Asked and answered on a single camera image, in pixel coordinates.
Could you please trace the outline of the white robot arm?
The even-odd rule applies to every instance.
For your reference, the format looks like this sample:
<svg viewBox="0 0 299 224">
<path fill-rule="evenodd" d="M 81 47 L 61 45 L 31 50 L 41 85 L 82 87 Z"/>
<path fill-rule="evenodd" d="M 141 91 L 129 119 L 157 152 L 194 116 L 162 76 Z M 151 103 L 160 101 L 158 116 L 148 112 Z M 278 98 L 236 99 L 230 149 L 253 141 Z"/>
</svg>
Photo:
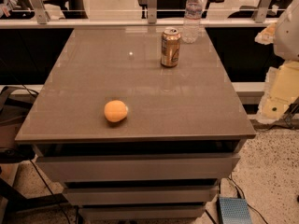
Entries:
<svg viewBox="0 0 299 224">
<path fill-rule="evenodd" d="M 274 53 L 284 60 L 279 68 L 269 68 L 258 106 L 257 120 L 270 124 L 281 119 L 299 97 L 299 0 L 292 0 L 278 21 L 258 33 L 255 41 L 273 44 Z"/>
</svg>

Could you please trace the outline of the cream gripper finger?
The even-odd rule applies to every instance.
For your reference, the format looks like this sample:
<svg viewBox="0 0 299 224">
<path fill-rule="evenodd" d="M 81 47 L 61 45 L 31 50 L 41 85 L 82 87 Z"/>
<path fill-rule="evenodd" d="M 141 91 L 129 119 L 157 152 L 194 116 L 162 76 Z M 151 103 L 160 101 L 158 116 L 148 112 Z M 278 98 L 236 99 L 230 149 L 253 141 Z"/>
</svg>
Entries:
<svg viewBox="0 0 299 224">
<path fill-rule="evenodd" d="M 254 41 L 262 45 L 272 44 L 274 41 L 275 29 L 276 25 L 274 23 L 269 24 L 255 36 Z"/>
<path fill-rule="evenodd" d="M 279 120 L 299 97 L 299 62 L 285 62 L 270 67 L 265 78 L 261 100 L 263 120 Z"/>
</svg>

